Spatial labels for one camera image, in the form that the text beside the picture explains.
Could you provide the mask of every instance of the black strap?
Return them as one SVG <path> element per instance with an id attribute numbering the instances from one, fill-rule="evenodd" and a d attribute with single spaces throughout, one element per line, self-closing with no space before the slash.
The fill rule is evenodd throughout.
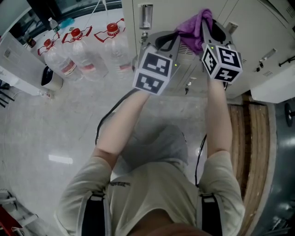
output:
<path id="1" fill-rule="evenodd" d="M 82 236 L 106 235 L 103 195 L 93 194 L 87 201 L 82 223 Z"/>
<path id="2" fill-rule="evenodd" d="M 202 230 L 212 236 L 222 236 L 219 206 L 214 194 L 202 195 Z"/>

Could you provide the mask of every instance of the black cable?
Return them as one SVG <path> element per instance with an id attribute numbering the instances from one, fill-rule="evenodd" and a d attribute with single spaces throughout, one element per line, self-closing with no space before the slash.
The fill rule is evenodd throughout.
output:
<path id="1" fill-rule="evenodd" d="M 139 91 L 137 88 L 132 89 L 128 93 L 126 93 L 117 103 L 112 107 L 112 109 L 100 120 L 100 123 L 97 126 L 96 137 L 95 137 L 95 145 L 97 144 L 98 135 L 102 124 L 104 123 L 105 119 L 130 95 L 134 94 L 135 92 Z"/>
<path id="2" fill-rule="evenodd" d="M 223 86 L 224 86 L 224 89 L 226 90 L 227 89 L 227 86 L 229 84 L 227 82 L 223 82 Z M 198 178 L 197 178 L 197 169 L 198 169 L 198 165 L 199 165 L 199 161 L 200 161 L 200 157 L 201 157 L 201 154 L 202 154 L 202 151 L 203 151 L 203 147 L 204 147 L 204 144 L 205 144 L 205 141 L 206 141 L 206 138 L 207 138 L 207 134 L 205 134 L 205 137 L 203 138 L 202 142 L 201 142 L 201 145 L 200 145 L 200 148 L 199 148 L 199 153 L 198 153 L 198 159 L 197 159 L 197 165 L 195 167 L 195 185 L 197 187 L 199 187 L 199 184 L 198 184 Z"/>

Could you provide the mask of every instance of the cable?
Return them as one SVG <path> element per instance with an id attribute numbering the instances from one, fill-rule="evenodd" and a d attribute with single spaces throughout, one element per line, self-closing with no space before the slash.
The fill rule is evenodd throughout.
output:
<path id="1" fill-rule="evenodd" d="M 98 140 L 98 136 L 99 136 L 99 131 L 100 128 L 102 126 L 102 124 L 104 123 L 105 119 L 129 96 L 131 96 L 132 94 L 134 94 L 135 92 L 139 91 L 137 88 L 132 89 L 131 91 L 129 91 L 128 93 L 126 93 L 117 103 L 116 105 L 114 105 L 112 107 L 112 109 L 100 120 L 100 123 L 97 126 L 97 131 L 96 131 L 96 137 L 95 137 L 95 145 L 97 144 L 97 140 Z"/>
<path id="2" fill-rule="evenodd" d="M 89 20 L 91 19 L 91 17 L 92 17 L 92 15 L 93 15 L 93 13 L 95 12 L 95 10 L 96 10 L 97 6 L 99 5 L 99 3 L 100 3 L 100 0 L 98 0 L 98 3 L 96 4 L 96 6 L 95 6 L 94 10 L 92 11 L 92 13 L 91 13 L 91 15 L 90 15 L 90 17 L 89 17 L 89 19 L 88 19 L 87 23 L 86 23 L 86 24 L 85 24 L 85 26 L 84 26 L 84 29 L 86 29 L 86 26 L 87 26 L 87 24 L 88 24 Z"/>
<path id="3" fill-rule="evenodd" d="M 224 86 L 224 90 L 227 89 L 227 86 L 229 84 L 227 82 L 223 82 L 223 86 Z M 204 147 L 204 144 L 205 144 L 205 141 L 206 141 L 206 138 L 207 138 L 207 134 L 205 134 L 205 137 L 203 138 L 202 140 L 202 143 L 200 145 L 200 148 L 199 148 L 199 153 L 198 153 L 198 159 L 197 159 L 197 165 L 195 167 L 195 185 L 197 187 L 199 187 L 199 184 L 198 184 L 198 178 L 197 178 L 197 169 L 198 169 L 198 165 L 199 165 L 199 161 L 200 161 L 200 157 L 201 157 L 201 154 L 202 154 L 202 151 L 203 151 L 203 147 Z"/>

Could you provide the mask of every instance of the person's right arm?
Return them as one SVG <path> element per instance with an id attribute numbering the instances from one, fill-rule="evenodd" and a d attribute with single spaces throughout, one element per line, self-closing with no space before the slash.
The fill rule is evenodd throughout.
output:
<path id="1" fill-rule="evenodd" d="M 199 187 L 203 193 L 220 196 L 224 205 L 225 235 L 238 234 L 245 214 L 240 186 L 230 160 L 232 128 L 222 82 L 208 81 L 207 150 Z"/>

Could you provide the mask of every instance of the backpack strap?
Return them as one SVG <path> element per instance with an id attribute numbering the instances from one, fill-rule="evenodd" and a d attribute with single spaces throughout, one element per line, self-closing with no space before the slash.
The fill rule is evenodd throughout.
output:
<path id="1" fill-rule="evenodd" d="M 83 198 L 77 236 L 112 236 L 110 205 L 103 192 L 89 191 Z"/>
<path id="2" fill-rule="evenodd" d="M 197 202 L 196 226 L 212 236 L 225 235 L 224 208 L 219 195 L 200 195 Z"/>

